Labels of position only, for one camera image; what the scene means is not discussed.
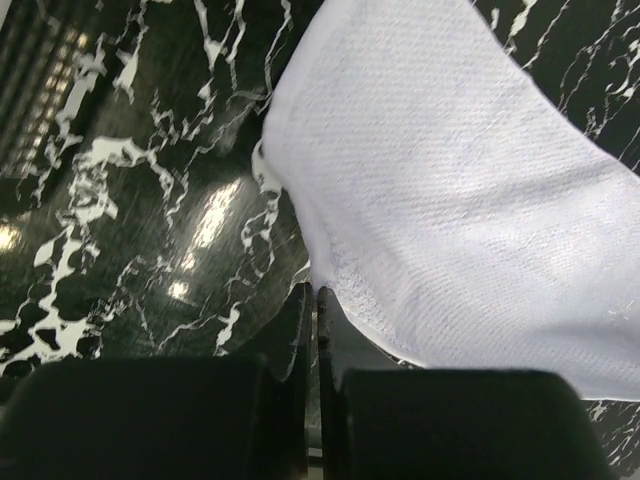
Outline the white terry towel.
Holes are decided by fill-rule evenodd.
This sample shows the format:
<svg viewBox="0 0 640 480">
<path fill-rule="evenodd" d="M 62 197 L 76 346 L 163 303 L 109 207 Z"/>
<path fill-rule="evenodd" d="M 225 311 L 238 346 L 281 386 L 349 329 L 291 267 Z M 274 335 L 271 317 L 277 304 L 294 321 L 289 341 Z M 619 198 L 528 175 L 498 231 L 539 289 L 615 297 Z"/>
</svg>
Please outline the white terry towel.
<svg viewBox="0 0 640 480">
<path fill-rule="evenodd" d="M 392 355 L 639 397 L 639 179 L 466 1 L 326 1 L 261 149 L 315 287 Z"/>
</svg>

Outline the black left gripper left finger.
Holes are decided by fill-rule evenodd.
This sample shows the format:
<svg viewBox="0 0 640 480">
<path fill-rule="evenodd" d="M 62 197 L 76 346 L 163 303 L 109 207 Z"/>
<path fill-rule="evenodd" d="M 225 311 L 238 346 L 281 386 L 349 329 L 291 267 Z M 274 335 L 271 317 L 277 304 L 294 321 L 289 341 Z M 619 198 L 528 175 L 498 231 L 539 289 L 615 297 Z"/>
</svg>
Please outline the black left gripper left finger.
<svg viewBox="0 0 640 480">
<path fill-rule="evenodd" d="M 19 381 L 1 418 L 5 479 L 298 479 L 311 288 L 221 357 L 69 360 Z"/>
</svg>

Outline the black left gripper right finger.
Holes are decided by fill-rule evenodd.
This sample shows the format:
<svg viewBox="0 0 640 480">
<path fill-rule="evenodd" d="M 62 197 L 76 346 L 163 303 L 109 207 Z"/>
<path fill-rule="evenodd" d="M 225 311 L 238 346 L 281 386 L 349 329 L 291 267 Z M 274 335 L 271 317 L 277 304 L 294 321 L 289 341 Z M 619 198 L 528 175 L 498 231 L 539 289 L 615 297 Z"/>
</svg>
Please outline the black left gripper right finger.
<svg viewBox="0 0 640 480">
<path fill-rule="evenodd" d="M 407 369 L 318 295 L 328 479 L 609 479 L 577 394 L 533 370 Z"/>
</svg>

